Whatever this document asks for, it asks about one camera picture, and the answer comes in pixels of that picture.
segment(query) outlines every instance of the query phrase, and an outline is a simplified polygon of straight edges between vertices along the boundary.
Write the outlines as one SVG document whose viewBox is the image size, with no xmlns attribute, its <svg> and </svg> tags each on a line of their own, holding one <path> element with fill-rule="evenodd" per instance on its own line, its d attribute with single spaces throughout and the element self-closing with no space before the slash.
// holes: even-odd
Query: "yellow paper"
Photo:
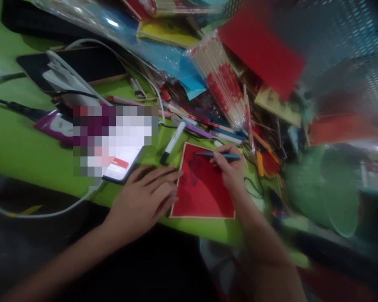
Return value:
<svg viewBox="0 0 378 302">
<path fill-rule="evenodd" d="M 33 212 L 39 210 L 42 206 L 43 205 L 33 206 L 33 207 L 26 209 L 24 212 L 21 212 L 20 214 L 9 213 L 9 214 L 7 214 L 7 216 L 13 218 L 13 217 L 16 217 L 17 215 L 29 215 L 29 214 L 32 214 Z"/>
<path fill-rule="evenodd" d="M 175 18 L 142 21 L 137 29 L 137 36 L 183 48 L 189 48 L 200 41 L 184 22 Z"/>
<path fill-rule="evenodd" d="M 266 84 L 258 91 L 255 104 L 298 128 L 301 126 L 301 112 L 292 111 L 289 102 L 280 102 L 280 96 Z"/>
</svg>

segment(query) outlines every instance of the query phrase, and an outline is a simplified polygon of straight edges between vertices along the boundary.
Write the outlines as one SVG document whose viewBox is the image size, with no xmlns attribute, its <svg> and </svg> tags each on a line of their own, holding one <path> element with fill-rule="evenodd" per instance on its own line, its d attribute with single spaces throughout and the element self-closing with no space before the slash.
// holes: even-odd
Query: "smartphone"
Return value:
<svg viewBox="0 0 378 302">
<path fill-rule="evenodd" d="M 106 169 L 102 179 L 120 183 L 126 179 L 143 147 L 123 147 Z"/>
<path fill-rule="evenodd" d="M 120 60 L 107 48 L 102 46 L 56 52 L 88 84 L 95 86 L 120 80 L 128 72 Z M 16 59 L 26 75 L 45 93 L 53 93 L 53 87 L 42 77 L 49 70 L 49 57 L 46 53 L 22 55 Z"/>
</svg>

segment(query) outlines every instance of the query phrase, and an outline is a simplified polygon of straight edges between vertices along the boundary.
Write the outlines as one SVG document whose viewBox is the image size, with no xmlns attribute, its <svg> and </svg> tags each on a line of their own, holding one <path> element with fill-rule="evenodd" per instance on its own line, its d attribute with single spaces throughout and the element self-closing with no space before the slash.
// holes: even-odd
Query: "plastic bag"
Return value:
<svg viewBox="0 0 378 302">
<path fill-rule="evenodd" d="M 213 31 L 186 53 L 231 127 L 234 130 L 243 128 L 246 117 L 244 96 L 217 31 Z"/>
<path fill-rule="evenodd" d="M 139 58 L 159 75 L 194 82 L 204 88 L 193 64 L 179 47 L 136 37 L 138 21 L 119 1 L 34 0 L 34 4 L 55 16 L 114 41 Z"/>
<path fill-rule="evenodd" d="M 203 1 L 189 0 L 139 0 L 146 13 L 153 18 L 176 15 L 220 14 L 221 5 L 208 5 Z"/>
</svg>

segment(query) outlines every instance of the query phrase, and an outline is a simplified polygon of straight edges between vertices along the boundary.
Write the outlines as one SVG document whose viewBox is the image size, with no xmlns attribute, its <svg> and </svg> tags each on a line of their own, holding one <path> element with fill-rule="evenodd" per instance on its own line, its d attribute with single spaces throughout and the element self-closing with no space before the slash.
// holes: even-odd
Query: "table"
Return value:
<svg viewBox="0 0 378 302">
<path fill-rule="evenodd" d="M 0 22 L 0 76 L 21 71 L 15 61 L 17 56 L 44 52 L 47 48 L 59 44 L 55 41 L 13 33 Z M 102 95 L 135 98 L 134 91 L 127 80 L 96 86 L 95 89 Z M 0 84 L 0 99 L 48 111 L 54 109 L 50 103 L 50 97 L 41 92 L 29 78 Z M 58 141 L 38 132 L 32 126 L 33 122 L 26 117 L 9 109 L 3 109 L 0 105 L 0 174 L 79 198 L 84 196 L 88 188 L 87 178 L 73 176 L 72 150 L 61 148 Z M 159 159 L 173 132 L 173 129 L 160 127 L 158 146 L 146 147 L 138 162 L 159 166 Z M 206 148 L 215 148 L 210 140 L 199 141 L 184 134 L 170 154 L 169 164 L 179 166 L 184 141 Z M 256 170 L 253 166 L 249 166 L 246 175 L 256 183 Z M 107 183 L 91 201 L 110 207 L 120 190 L 120 185 Z M 242 243 L 242 232 L 238 220 L 163 217 L 160 223 L 232 246 L 240 246 Z"/>
</svg>

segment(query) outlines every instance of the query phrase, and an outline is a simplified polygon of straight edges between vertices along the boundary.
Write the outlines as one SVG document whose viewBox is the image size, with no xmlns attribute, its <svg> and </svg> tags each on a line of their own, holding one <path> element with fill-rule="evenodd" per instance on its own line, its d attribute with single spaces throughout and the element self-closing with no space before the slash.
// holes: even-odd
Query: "phone screen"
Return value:
<svg viewBox="0 0 378 302">
<path fill-rule="evenodd" d="M 104 178 L 115 182 L 121 182 L 129 173 L 143 147 L 123 147 L 118 156 L 106 169 Z"/>
</svg>

